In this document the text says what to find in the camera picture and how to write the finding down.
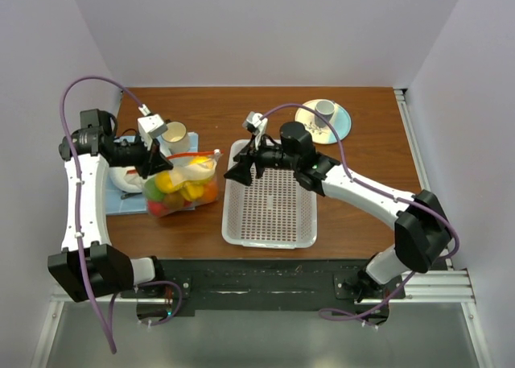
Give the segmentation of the clear zip top bag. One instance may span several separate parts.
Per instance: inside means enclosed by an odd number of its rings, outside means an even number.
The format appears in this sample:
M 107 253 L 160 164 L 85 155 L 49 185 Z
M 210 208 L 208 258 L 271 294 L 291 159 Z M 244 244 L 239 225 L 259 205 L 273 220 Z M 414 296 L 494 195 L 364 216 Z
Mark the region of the clear zip top bag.
M 172 155 L 173 169 L 159 172 L 145 180 L 142 194 L 147 212 L 154 217 L 165 217 L 179 211 L 194 209 L 202 204 L 200 199 L 186 201 L 179 190 L 185 182 L 209 183 L 217 179 L 217 165 L 223 152 L 219 149 Z

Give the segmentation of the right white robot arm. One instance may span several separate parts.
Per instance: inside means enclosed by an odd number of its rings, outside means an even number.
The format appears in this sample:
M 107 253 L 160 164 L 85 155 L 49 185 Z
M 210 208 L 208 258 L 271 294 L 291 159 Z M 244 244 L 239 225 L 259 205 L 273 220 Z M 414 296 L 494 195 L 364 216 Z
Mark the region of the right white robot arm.
M 393 245 L 375 254 L 346 284 L 362 298 L 378 297 L 407 271 L 428 272 L 453 239 L 435 194 L 401 192 L 351 172 L 318 152 L 300 122 L 283 124 L 279 142 L 266 134 L 253 136 L 233 160 L 226 180 L 250 186 L 267 169 L 287 170 L 305 190 L 353 205 L 393 230 Z

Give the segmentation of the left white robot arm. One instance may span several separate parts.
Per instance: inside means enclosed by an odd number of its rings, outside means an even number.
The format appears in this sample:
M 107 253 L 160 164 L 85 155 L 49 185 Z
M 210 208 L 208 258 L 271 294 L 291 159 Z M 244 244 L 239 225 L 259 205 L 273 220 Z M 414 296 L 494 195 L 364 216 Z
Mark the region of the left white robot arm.
M 80 113 L 80 129 L 59 145 L 68 180 L 68 217 L 61 250 L 47 259 L 56 282 L 75 302 L 128 291 L 138 285 L 149 297 L 162 295 L 167 278 L 155 256 L 131 259 L 109 239 L 105 186 L 112 167 L 134 167 L 143 179 L 171 170 L 160 150 L 163 119 L 145 106 L 132 142 L 116 138 L 116 118 L 104 110 Z

